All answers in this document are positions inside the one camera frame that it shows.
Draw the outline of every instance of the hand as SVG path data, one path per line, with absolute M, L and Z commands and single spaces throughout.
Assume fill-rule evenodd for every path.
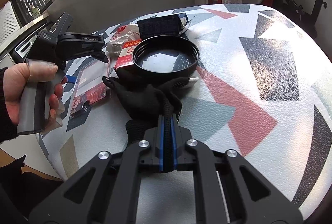
M 30 82 L 45 82 L 53 80 L 58 67 L 52 64 L 37 63 L 32 68 L 26 63 L 19 63 L 8 68 L 3 77 L 3 92 L 7 111 L 11 121 L 17 125 L 19 123 L 20 114 L 20 97 L 23 89 L 29 80 Z M 67 82 L 65 77 L 61 84 Z M 59 99 L 63 96 L 63 87 L 57 84 L 54 87 L 54 94 L 49 98 L 51 107 L 50 117 L 55 119 L 56 109 L 59 108 Z

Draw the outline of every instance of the geometric patterned tablecloth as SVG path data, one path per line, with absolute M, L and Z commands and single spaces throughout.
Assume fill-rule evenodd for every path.
M 179 125 L 211 149 L 235 149 L 306 219 L 332 183 L 332 64 L 317 44 L 278 11 L 220 4 L 145 15 L 98 31 L 107 42 L 119 26 L 185 12 L 186 37 L 200 50 L 200 81 L 182 99 Z M 77 75 L 92 58 L 70 61 Z M 122 151 L 128 114 L 115 94 L 89 113 L 69 118 L 73 85 L 64 85 L 63 127 L 37 139 L 67 179 L 101 150 Z M 194 223 L 191 172 L 142 179 L 137 223 Z

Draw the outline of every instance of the black glove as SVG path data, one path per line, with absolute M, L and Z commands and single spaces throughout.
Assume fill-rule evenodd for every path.
M 119 78 L 103 77 L 103 83 L 113 89 L 132 120 L 126 123 L 128 145 L 140 141 L 146 130 L 156 127 L 159 115 L 164 116 L 164 171 L 173 170 L 171 117 L 179 119 L 182 104 L 174 90 L 189 83 L 189 78 L 180 77 L 162 85 L 146 81 L 126 70 L 117 70 Z

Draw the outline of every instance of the sleeve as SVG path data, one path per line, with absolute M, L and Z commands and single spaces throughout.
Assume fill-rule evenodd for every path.
M 8 115 L 3 93 L 3 75 L 7 69 L 8 68 L 3 68 L 0 70 L 0 143 L 17 137 L 16 126 L 10 120 Z

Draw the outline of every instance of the black round container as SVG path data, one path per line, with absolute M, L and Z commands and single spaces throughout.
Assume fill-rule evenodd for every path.
M 138 73 L 151 83 L 189 77 L 200 52 L 189 40 L 178 36 L 155 36 L 142 41 L 132 53 Z

